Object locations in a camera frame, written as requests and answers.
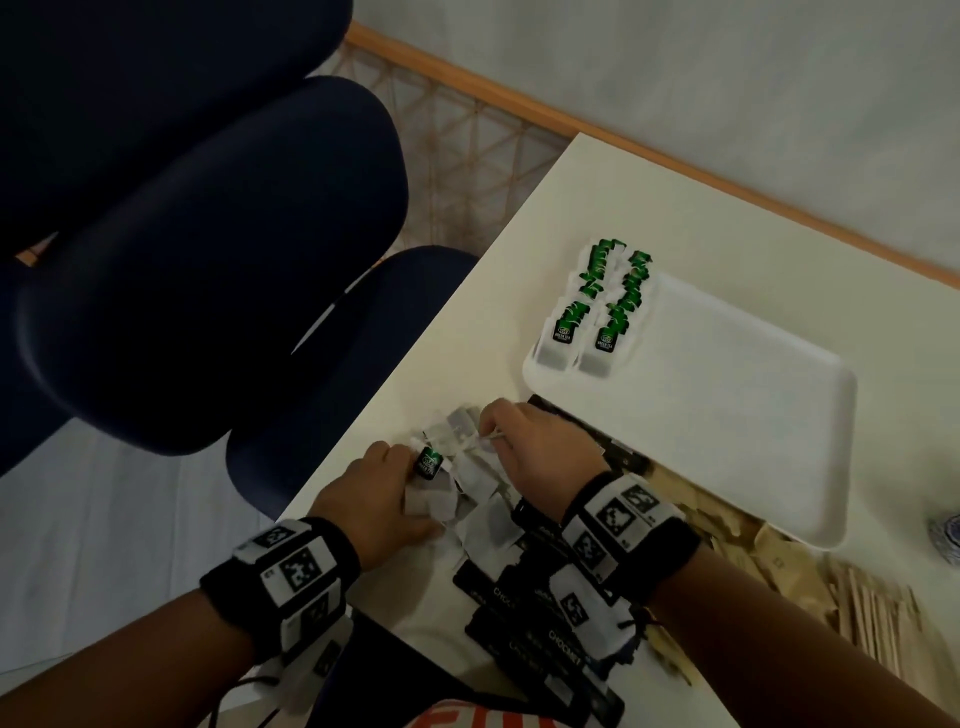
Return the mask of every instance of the white table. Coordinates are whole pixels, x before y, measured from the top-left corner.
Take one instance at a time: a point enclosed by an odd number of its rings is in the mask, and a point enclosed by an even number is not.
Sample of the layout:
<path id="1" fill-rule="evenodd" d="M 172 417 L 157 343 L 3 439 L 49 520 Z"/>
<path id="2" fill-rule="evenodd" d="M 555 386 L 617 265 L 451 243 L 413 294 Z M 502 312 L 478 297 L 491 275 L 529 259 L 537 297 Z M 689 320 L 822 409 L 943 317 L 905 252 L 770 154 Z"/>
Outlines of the white table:
<path id="1" fill-rule="evenodd" d="M 819 232 L 578 136 L 284 513 L 302 516 L 374 440 L 460 404 L 526 399 L 524 356 L 592 236 L 650 252 L 662 270 L 840 354 L 859 383 L 850 533 L 841 556 L 914 587 L 960 655 L 960 570 L 924 518 L 960 510 L 960 292 Z M 475 604 L 437 549 L 410 549 L 350 601 L 474 687 L 502 690 L 463 634 Z M 706 689 L 645 653 L 611 683 L 622 725 L 730 725 Z"/>

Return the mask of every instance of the wristband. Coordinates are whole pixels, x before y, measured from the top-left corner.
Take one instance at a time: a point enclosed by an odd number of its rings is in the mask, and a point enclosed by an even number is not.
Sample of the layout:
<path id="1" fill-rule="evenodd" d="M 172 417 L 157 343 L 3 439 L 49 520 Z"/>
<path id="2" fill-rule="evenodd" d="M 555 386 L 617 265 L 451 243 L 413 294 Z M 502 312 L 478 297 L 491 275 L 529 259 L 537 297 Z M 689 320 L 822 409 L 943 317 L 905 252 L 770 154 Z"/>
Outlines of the wristband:
<path id="1" fill-rule="evenodd" d="M 254 660 L 296 658 L 346 610 L 360 574 L 356 551 L 326 519 L 281 521 L 247 540 L 200 580 L 225 621 L 253 640 Z"/>
<path id="2" fill-rule="evenodd" d="M 643 604 L 692 558 L 700 537 L 634 473 L 602 473 L 567 508 L 564 541 L 596 582 Z"/>

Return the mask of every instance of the hand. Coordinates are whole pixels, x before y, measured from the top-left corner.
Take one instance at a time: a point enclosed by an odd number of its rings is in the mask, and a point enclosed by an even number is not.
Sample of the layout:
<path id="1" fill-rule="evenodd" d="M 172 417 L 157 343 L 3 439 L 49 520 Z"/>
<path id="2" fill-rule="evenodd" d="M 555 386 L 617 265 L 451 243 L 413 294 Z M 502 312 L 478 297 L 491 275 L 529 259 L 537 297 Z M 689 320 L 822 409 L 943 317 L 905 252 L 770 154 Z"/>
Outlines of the hand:
<path id="1" fill-rule="evenodd" d="M 516 489 L 557 523 L 583 487 L 610 469 L 585 431 L 532 404 L 491 402 L 480 413 L 480 434 L 495 427 L 504 435 L 491 440 L 503 469 Z"/>
<path id="2" fill-rule="evenodd" d="M 414 458 L 405 445 L 373 443 L 362 460 L 354 460 L 320 491 L 307 514 L 327 519 L 346 534 L 363 571 L 380 566 L 404 546 L 444 532 L 433 519 L 403 515 L 403 486 Z"/>

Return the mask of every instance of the white foam tray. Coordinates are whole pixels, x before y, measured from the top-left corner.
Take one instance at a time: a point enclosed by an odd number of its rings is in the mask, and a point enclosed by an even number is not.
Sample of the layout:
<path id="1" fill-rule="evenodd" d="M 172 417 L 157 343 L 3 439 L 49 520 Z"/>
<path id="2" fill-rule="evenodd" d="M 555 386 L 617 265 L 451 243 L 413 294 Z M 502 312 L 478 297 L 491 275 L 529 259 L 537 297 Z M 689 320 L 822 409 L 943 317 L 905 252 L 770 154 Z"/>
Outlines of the white foam tray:
<path id="1" fill-rule="evenodd" d="M 820 549 L 847 530 L 856 379 L 835 354 L 663 273 L 610 377 L 546 369 L 537 394 Z"/>

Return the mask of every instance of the white wall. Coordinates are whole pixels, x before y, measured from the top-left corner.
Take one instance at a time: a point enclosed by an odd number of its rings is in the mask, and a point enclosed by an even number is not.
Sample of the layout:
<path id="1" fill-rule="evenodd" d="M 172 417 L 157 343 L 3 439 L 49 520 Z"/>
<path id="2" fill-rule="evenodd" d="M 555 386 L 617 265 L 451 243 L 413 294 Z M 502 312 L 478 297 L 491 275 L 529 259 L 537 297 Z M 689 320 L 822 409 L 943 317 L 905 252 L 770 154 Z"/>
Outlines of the white wall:
<path id="1" fill-rule="evenodd" d="M 960 270 L 957 0 L 355 0 L 388 36 Z"/>

